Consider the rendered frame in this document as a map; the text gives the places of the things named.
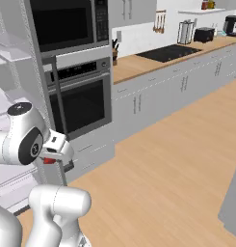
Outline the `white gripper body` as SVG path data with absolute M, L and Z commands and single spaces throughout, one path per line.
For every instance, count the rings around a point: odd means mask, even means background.
M 43 144 L 39 157 L 69 162 L 73 155 L 74 150 L 64 134 L 51 134 Z

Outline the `grey fridge door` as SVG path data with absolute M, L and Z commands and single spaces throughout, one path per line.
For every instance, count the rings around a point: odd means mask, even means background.
M 45 119 L 46 126 L 55 129 L 30 0 L 20 0 L 20 8 L 37 79 L 37 88 L 32 91 L 32 95 L 41 104 L 40 112 Z M 54 164 L 44 164 L 40 159 L 39 171 L 42 174 L 44 183 L 67 186 L 64 165 L 61 160 L 56 161 Z

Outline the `white open fridge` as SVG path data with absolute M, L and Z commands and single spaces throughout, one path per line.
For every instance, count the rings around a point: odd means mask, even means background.
M 10 127 L 9 106 L 28 99 L 40 110 L 32 91 L 37 88 L 32 55 L 22 18 L 20 0 L 0 0 L 0 129 Z M 28 194 L 42 183 L 39 164 L 0 166 L 0 204 L 12 213 L 26 209 Z

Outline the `grey dining counter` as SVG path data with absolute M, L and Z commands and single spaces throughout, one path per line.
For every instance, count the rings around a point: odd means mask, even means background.
M 236 236 L 236 170 L 218 214 L 223 226 Z

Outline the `grey drawer front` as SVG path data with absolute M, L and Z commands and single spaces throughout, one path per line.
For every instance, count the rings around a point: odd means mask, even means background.
M 94 170 L 102 163 L 112 159 L 114 156 L 115 148 L 111 146 L 105 146 L 98 150 L 91 151 L 74 161 L 74 168 L 70 172 L 69 178 L 71 180 L 80 178 L 89 171 Z
M 74 140 L 70 141 L 74 149 L 74 155 L 88 150 L 100 148 L 103 145 L 113 143 L 113 125 L 111 123 L 105 124 L 87 134 L 84 134 Z

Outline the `brown knife block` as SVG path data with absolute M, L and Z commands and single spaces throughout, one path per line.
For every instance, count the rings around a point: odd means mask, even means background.
M 113 66 L 116 66 L 118 63 L 118 61 L 117 61 L 118 47 L 119 47 L 118 39 L 112 40 Z

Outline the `grey lower cupboard run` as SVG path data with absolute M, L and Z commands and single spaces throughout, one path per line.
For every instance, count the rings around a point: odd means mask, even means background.
M 139 56 L 114 68 L 114 140 L 119 142 L 236 78 L 236 42 L 160 63 Z

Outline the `grey cupboard run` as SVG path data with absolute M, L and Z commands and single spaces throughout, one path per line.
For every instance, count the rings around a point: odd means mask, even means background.
M 119 142 L 236 78 L 236 42 L 160 63 L 139 56 L 114 68 L 114 140 Z
M 152 22 L 157 0 L 108 0 L 112 28 Z

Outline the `black steel microwave oven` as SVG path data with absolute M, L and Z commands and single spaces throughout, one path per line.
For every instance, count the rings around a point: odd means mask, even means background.
M 108 0 L 30 0 L 39 50 L 109 43 Z

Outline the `black hob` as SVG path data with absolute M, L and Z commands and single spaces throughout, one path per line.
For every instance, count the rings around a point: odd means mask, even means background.
M 146 52 L 138 53 L 139 57 L 147 58 L 161 63 L 166 63 L 179 58 L 200 52 L 200 49 L 178 44 L 172 44 Z

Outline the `grey upper cupboard run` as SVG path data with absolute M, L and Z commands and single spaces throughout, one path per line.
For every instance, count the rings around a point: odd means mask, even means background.
M 112 28 L 152 22 L 157 0 L 108 0 Z

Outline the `black toaster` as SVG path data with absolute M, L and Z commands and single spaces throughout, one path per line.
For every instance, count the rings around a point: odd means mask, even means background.
M 201 27 L 195 30 L 194 41 L 209 42 L 214 39 L 214 28 Z

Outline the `black coffee machine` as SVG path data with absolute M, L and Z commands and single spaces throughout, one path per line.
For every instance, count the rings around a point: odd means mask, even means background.
M 228 15 L 225 18 L 223 30 L 230 37 L 236 37 L 236 15 Z

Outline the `hanging wooden utensils rail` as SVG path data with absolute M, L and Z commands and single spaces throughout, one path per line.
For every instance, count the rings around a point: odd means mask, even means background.
M 166 10 L 158 10 L 155 15 L 153 24 L 153 31 L 155 33 L 163 34 L 165 32 Z

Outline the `white wall shelf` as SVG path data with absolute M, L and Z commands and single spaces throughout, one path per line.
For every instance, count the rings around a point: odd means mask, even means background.
M 178 11 L 179 14 L 212 14 L 212 13 L 220 13 L 224 12 L 226 9 L 206 9 L 206 10 L 186 10 L 186 11 Z

